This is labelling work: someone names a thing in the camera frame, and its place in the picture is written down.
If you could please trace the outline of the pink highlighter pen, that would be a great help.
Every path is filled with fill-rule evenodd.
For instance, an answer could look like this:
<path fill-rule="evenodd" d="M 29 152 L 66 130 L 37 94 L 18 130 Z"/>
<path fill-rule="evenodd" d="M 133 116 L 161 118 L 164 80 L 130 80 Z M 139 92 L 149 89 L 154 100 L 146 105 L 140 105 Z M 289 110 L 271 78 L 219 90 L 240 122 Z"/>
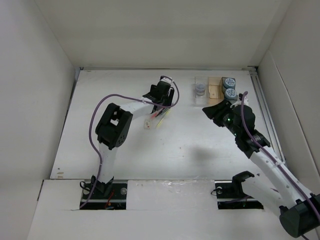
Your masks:
<path fill-rule="evenodd" d="M 154 118 L 156 118 L 157 116 L 159 116 L 160 114 L 162 114 L 162 112 L 155 112 L 155 113 L 153 113 L 151 116 L 150 116 L 150 120 L 153 120 Z"/>

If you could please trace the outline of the blue cleaning gel jar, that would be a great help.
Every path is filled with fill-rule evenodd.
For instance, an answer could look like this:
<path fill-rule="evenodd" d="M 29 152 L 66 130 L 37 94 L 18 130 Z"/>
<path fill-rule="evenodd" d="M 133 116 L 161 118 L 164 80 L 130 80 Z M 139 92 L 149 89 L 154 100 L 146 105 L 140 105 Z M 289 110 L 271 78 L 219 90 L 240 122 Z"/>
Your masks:
<path fill-rule="evenodd" d="M 236 79 L 231 77 L 222 78 L 222 86 L 225 89 L 235 89 L 236 88 Z"/>
<path fill-rule="evenodd" d="M 224 91 L 224 99 L 230 101 L 236 101 L 238 99 L 238 93 L 235 89 L 228 88 Z"/>

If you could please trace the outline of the clear jar of paper clips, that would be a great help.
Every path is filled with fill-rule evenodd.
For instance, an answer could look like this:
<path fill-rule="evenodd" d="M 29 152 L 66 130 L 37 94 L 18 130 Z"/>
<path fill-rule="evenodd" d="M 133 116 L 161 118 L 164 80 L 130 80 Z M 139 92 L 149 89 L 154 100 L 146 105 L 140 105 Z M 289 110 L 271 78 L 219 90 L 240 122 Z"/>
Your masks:
<path fill-rule="evenodd" d="M 195 84 L 194 91 L 196 97 L 203 97 L 206 94 L 206 84 L 203 82 L 197 82 Z"/>

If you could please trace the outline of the clear small staples box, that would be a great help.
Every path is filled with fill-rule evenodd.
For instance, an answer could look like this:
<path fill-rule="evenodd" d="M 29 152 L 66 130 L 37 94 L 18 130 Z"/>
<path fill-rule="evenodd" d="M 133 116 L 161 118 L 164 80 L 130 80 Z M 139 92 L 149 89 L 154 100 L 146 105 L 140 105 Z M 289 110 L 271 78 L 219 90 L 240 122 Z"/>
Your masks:
<path fill-rule="evenodd" d="M 153 121 L 151 119 L 146 119 L 144 121 L 144 129 L 145 130 L 150 130 L 152 129 Z"/>

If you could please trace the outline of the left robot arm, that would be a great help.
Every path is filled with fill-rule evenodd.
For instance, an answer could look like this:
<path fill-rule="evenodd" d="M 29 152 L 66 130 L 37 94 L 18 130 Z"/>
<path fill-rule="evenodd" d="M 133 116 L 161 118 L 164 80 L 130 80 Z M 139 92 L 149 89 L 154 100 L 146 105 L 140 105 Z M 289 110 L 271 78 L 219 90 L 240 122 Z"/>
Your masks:
<path fill-rule="evenodd" d="M 93 111 L 88 133 L 89 142 L 99 157 L 98 173 L 91 177 L 92 193 L 103 199 L 111 194 L 117 150 L 127 139 L 131 122 L 144 115 L 174 107 L 180 99 L 179 93 L 177 84 L 172 78 L 162 75 L 159 82 L 156 85 L 152 84 L 149 92 L 140 98 L 114 93 L 100 100 Z M 123 105 L 108 104 L 95 128 L 98 141 L 96 147 L 92 139 L 94 119 L 102 103 L 111 97 L 131 102 Z"/>

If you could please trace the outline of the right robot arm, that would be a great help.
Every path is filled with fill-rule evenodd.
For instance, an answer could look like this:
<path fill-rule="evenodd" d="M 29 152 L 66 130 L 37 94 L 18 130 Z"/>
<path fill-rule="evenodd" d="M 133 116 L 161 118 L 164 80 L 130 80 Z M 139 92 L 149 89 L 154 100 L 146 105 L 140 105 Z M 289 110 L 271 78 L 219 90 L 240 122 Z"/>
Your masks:
<path fill-rule="evenodd" d="M 218 127 L 227 128 L 237 147 L 272 183 L 268 186 L 249 171 L 232 178 L 231 191 L 237 197 L 248 195 L 268 208 L 293 238 L 320 226 L 320 196 L 312 193 L 279 160 L 270 142 L 255 128 L 256 116 L 247 105 L 228 100 L 207 106 L 204 114 Z"/>

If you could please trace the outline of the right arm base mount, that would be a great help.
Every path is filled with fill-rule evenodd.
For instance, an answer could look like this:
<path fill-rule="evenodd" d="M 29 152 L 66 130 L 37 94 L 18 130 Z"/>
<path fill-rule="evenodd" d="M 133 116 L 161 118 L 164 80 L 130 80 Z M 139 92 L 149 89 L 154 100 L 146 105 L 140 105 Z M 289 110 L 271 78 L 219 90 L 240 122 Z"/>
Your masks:
<path fill-rule="evenodd" d="M 253 197 L 243 192 L 242 183 L 254 178 L 249 171 L 243 171 L 232 177 L 231 180 L 215 180 L 211 195 L 216 197 L 219 210 L 263 210 L 264 206 Z"/>

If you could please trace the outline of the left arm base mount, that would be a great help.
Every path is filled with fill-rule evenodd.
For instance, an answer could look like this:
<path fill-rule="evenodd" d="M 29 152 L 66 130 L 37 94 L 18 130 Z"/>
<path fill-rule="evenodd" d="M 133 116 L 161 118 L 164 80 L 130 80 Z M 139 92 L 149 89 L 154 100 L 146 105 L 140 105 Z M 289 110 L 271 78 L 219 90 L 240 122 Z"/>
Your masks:
<path fill-rule="evenodd" d="M 95 180 L 92 176 L 90 181 L 79 183 L 82 189 L 80 210 L 126 210 L 128 181 L 113 178 L 108 183 L 98 181 L 90 197 Z"/>

